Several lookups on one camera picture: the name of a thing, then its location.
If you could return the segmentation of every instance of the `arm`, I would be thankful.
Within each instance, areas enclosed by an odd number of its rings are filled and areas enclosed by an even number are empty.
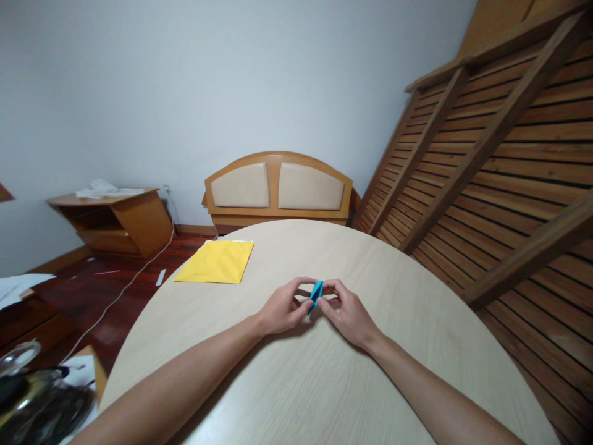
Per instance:
[[[336,312],[324,299],[318,304],[346,340],[379,364],[418,414],[439,445],[523,444],[494,417],[418,363],[373,322],[358,296],[340,280],[324,282],[324,294],[342,302]]]
[[[295,278],[278,288],[257,314],[157,369],[107,408],[72,445],[163,444],[171,439],[264,336],[299,324],[312,301],[293,310],[298,286],[316,281]]]

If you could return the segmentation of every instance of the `white wall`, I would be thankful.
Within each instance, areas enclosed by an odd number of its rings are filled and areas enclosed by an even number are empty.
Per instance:
[[[103,176],[170,184],[179,222],[211,224],[204,179],[257,151],[319,158],[362,195],[405,85],[455,57],[475,2],[10,0],[0,15]]]
[[[44,200],[102,170],[72,117],[4,32],[0,54],[0,181],[16,198],[0,203],[0,276],[8,276],[82,245]]]

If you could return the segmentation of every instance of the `white paper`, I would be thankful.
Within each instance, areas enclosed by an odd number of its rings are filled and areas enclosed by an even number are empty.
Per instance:
[[[118,189],[115,185],[104,179],[91,181],[90,187],[76,192],[77,198],[101,199],[105,197],[116,198],[122,196],[141,195],[144,189]]]
[[[165,272],[166,271],[167,271],[166,269],[163,269],[161,271],[161,273],[159,273],[159,278],[156,280],[156,285],[157,286],[160,286],[162,284],[162,279],[165,278]]]
[[[95,380],[95,362],[92,355],[82,355],[81,357],[72,357],[64,363],[64,366],[70,368],[70,373],[64,378],[64,382],[72,386],[87,386],[89,382]],[[88,385],[93,391],[97,391],[95,383]],[[99,415],[99,404],[97,400],[93,402],[93,407],[88,413],[85,421],[70,435],[66,436],[60,445],[65,445],[74,439],[74,436],[84,430]]]
[[[0,278],[0,309],[19,303],[20,295],[27,289],[55,277],[52,274],[24,274]]]

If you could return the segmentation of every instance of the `beige cushioned panel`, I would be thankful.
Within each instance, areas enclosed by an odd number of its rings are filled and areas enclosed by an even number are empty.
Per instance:
[[[339,210],[344,183],[311,167],[282,163],[278,208]]]
[[[239,167],[212,181],[217,207],[270,207],[267,163]]]

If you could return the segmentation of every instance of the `oval table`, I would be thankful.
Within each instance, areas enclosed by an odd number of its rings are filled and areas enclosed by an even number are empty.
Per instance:
[[[478,317],[402,252],[307,220],[266,222],[224,239],[255,241],[241,284],[174,282],[174,273],[126,338],[102,410],[176,355],[257,312],[293,277],[340,278],[423,365],[526,443],[558,444],[527,383]],[[258,345],[173,442],[434,444],[379,366],[318,308],[293,331]]]

